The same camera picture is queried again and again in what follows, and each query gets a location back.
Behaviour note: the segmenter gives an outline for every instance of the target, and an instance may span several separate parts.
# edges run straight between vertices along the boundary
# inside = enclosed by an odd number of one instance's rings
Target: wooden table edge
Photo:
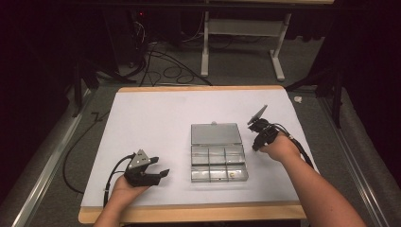
[[[78,220],[83,224],[94,223],[102,207],[81,207]],[[257,202],[209,205],[169,205],[130,207],[121,219],[125,223],[235,221],[262,219],[306,219],[298,201]]]
[[[280,85],[256,86],[182,86],[182,87],[122,87],[118,93],[131,92],[182,92],[182,91],[230,91],[230,90],[280,90]]]

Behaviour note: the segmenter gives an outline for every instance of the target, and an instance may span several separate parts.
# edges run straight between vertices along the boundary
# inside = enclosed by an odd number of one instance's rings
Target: white board
[[[147,173],[168,168],[170,172],[132,206],[298,201],[283,167],[268,154],[252,150],[257,134],[248,129],[247,122],[265,104],[268,108],[262,117],[282,124],[314,163],[284,89],[117,93],[81,206],[101,207],[113,167],[140,148],[149,157],[160,158]],[[191,183],[191,125],[214,121],[238,125],[249,174],[247,182]],[[118,169],[124,170],[128,162]]]

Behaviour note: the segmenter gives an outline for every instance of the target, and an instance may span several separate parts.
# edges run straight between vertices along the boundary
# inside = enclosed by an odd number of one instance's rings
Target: white metal frame
[[[281,46],[289,25],[291,14],[286,14],[283,21],[241,21],[226,19],[210,19],[209,12],[204,13],[203,51],[201,55],[200,74],[209,75],[209,34],[247,35],[247,36],[273,36],[278,37],[274,50],[270,50],[270,58],[277,80],[284,81],[284,73],[278,59]]]

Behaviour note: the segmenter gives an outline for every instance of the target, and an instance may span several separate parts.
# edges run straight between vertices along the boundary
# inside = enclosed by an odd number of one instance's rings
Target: clear plastic box
[[[236,124],[192,125],[191,182],[245,182],[248,171]]]

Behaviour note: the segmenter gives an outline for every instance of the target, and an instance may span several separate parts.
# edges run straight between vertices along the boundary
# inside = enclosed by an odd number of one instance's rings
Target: dark wall
[[[0,202],[68,105],[72,61],[51,5],[0,6]]]
[[[322,87],[340,75],[376,150],[401,185],[401,44],[396,1],[344,0],[309,73]]]
[[[401,185],[401,16],[380,3],[367,19],[360,48],[344,72],[357,114],[381,158]]]

